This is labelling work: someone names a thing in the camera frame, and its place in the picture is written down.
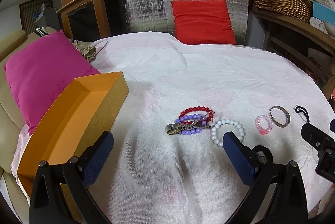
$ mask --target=wicker basket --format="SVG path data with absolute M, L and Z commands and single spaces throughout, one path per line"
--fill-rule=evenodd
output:
M 308 23 L 312 3 L 309 0 L 255 0 L 257 8 L 265 9 Z

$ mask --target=blue gripper pad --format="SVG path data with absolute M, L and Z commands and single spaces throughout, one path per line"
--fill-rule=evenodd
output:
M 114 146 L 114 137 L 110 132 L 104 132 L 96 143 L 91 147 L 95 152 L 87 162 L 81 173 L 81 180 L 85 187 L 95 183 L 103 165 Z
M 257 166 L 252 165 L 248 159 L 253 152 L 250 148 L 245 147 L 233 132 L 226 132 L 224 134 L 223 149 L 229 157 L 243 184 L 251 187 L 254 184 L 257 169 Z

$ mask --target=beige sofa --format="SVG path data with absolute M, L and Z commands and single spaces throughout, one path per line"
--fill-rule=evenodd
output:
M 29 220 L 29 205 L 10 169 L 24 121 L 10 93 L 3 66 L 13 53 L 38 38 L 36 33 L 26 35 L 25 31 L 19 30 L 0 40 L 0 178 L 4 178 L 13 208 L 24 224 Z

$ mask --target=magenta pillow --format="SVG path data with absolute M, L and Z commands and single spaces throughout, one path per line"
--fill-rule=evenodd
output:
M 73 79 L 100 74 L 56 31 L 13 54 L 4 65 L 12 96 L 32 135 L 42 117 Z

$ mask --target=blue box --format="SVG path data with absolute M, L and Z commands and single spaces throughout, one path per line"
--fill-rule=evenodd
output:
M 335 11 L 328 7 L 313 1 L 313 17 L 321 21 L 327 21 L 335 26 Z

